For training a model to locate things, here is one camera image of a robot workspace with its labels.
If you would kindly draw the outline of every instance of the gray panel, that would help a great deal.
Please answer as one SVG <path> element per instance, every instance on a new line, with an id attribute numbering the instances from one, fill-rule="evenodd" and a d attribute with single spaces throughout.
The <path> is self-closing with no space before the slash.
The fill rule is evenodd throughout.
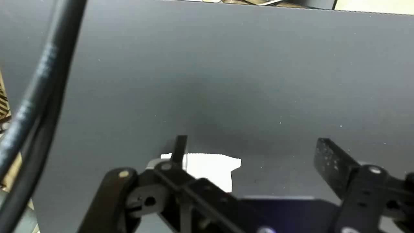
<path id="1" fill-rule="evenodd" d="M 37 23 L 0 40 L 13 103 L 40 52 L 43 4 L 42 14 L 13 8 Z M 244 159 L 240 195 L 337 200 L 312 164 L 321 136 L 399 176 L 413 171 L 413 36 L 403 15 L 92 1 L 35 195 L 42 230 L 74 232 L 106 171 L 143 171 L 179 133 L 190 150 Z"/>

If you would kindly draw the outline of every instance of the gray surface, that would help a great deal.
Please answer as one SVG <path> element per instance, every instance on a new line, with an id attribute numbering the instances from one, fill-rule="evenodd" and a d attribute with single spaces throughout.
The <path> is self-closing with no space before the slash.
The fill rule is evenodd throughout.
<path id="1" fill-rule="evenodd" d="M 48 0 L 0 2 L 15 106 L 49 11 Z M 321 136 L 403 176 L 414 169 L 413 37 L 403 15 L 92 1 L 35 195 L 42 230 L 75 232 L 106 171 L 144 169 L 179 133 L 244 159 L 237 194 L 337 200 L 312 164 Z"/>

